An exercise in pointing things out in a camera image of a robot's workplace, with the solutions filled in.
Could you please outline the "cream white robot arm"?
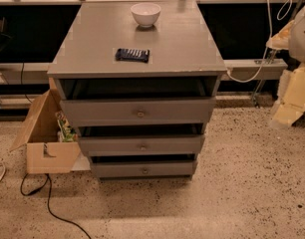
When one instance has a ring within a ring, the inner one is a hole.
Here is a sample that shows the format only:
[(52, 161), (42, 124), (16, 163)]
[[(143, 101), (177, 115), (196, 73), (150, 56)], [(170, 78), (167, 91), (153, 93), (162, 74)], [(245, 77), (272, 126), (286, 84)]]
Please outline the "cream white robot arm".
[(266, 42), (268, 48), (288, 50), (289, 55), (305, 63), (305, 5), (295, 18)]

